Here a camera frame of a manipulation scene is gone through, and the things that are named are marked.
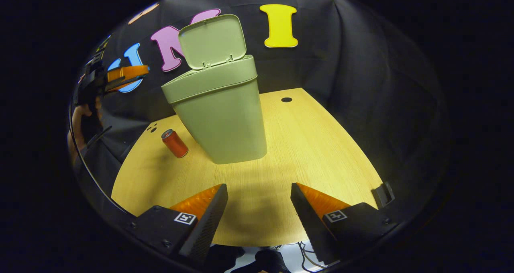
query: screw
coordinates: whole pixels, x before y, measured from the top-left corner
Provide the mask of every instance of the screw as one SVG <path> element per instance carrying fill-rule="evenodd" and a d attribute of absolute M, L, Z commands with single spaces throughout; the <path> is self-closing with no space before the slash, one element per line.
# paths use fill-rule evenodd
<path fill-rule="evenodd" d="M 168 240 L 164 239 L 164 240 L 162 240 L 162 245 L 164 245 L 166 248 L 169 248 L 169 247 L 171 247 L 171 242 L 169 242 Z"/>

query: green trash can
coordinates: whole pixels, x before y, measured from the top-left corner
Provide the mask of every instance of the green trash can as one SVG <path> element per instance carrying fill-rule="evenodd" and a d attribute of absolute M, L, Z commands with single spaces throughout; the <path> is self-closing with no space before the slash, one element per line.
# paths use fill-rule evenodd
<path fill-rule="evenodd" d="M 259 159 L 267 152 L 257 71 L 239 18 L 226 14 L 178 34 L 190 70 L 162 85 L 167 101 L 214 163 Z"/>

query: wooden table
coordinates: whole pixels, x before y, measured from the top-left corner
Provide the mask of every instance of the wooden table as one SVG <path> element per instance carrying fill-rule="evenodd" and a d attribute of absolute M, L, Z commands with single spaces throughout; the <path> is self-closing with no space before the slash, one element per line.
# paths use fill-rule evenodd
<path fill-rule="evenodd" d="M 228 203 L 213 243 L 245 247 L 308 239 L 290 200 L 294 182 L 350 205 L 367 202 L 377 207 L 371 189 L 382 184 L 380 176 L 352 137 L 314 98 L 302 88 L 260 97 L 266 156 L 216 165 L 174 115 L 151 123 L 141 134 L 118 173 L 112 198 L 139 216 L 154 205 L 170 207 L 226 183 Z M 292 101 L 281 101 L 284 97 Z M 183 158 L 176 158 L 162 143 L 160 136 L 169 128 L 189 148 Z"/>

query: soda can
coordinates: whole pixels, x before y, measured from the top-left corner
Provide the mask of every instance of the soda can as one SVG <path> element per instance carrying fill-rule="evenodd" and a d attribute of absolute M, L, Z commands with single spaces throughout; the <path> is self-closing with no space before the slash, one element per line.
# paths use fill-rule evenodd
<path fill-rule="evenodd" d="M 184 142 L 178 137 L 178 134 L 174 130 L 166 130 L 161 135 L 161 138 L 162 142 L 177 158 L 182 158 L 189 152 L 188 147 L 186 147 Z"/>

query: trash can lid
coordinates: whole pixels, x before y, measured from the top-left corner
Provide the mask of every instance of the trash can lid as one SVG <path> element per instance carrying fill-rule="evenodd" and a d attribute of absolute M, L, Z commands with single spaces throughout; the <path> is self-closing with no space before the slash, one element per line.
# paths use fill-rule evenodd
<path fill-rule="evenodd" d="M 246 54 L 245 36 L 239 18 L 225 14 L 188 25 L 178 41 L 190 68 L 199 70 L 226 63 Z"/>

